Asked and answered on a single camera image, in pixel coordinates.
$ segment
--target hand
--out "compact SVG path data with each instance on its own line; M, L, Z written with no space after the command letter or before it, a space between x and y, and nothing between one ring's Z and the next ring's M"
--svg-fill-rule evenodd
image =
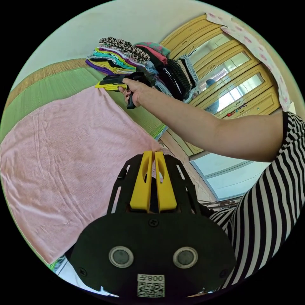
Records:
M129 78L124 78L123 83L129 87L129 90L126 90L123 87L118 87L118 89L121 93L124 94L125 102L128 104L130 93L133 92L132 101L136 107L139 107L140 106L139 96L145 94L145 91L149 87L139 81L135 81Z

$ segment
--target qr code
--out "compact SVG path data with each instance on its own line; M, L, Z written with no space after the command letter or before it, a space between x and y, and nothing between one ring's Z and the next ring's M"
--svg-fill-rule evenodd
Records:
M164 283L146 283L138 282L138 296L146 298L164 297Z

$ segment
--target tile floor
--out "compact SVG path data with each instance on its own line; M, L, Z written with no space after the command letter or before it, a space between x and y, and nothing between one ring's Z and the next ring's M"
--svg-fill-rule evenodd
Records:
M189 157L185 154L179 144L172 138L172 136L165 132L164 135L160 139L162 143L172 152L172 154L179 159L184 165L186 171L188 172L193 184L196 188L197 199L199 202L215 202L216 198L211 193L208 186L199 176L197 171L189 162Z

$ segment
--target green bed mat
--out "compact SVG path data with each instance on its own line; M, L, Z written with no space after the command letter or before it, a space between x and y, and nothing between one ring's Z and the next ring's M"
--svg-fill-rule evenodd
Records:
M0 143L14 125L38 107L51 101L72 96L83 89L96 85L104 75L93 68L77 68L48 76L21 92L5 109L0 126ZM109 91L111 98L153 138L165 125L144 108L127 110L124 96Z

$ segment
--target mirror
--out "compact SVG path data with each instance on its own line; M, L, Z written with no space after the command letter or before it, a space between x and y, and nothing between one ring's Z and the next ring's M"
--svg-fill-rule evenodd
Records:
M212 105L207 107L205 110L212 114L216 114L217 112L222 111L230 104L233 104L234 102L242 98L245 94L255 89L263 82L264 79L262 78L261 74L257 73L256 75L252 76L251 78L241 83L239 86L227 92L225 95L219 97L218 100L216 100Z
M201 46L193 50L189 53L188 57L191 63L194 65L200 59L208 55L213 50L217 49L218 47L222 46L226 42L230 41L231 38L226 34L219 34L210 40L203 43Z
M214 68L212 71L210 71L207 75L205 75L199 80L199 93L211 87L214 83L222 79L228 73L235 70L236 68L243 65L249 60L250 58L246 55L246 53L241 52L234 55L232 58L228 59L218 67Z

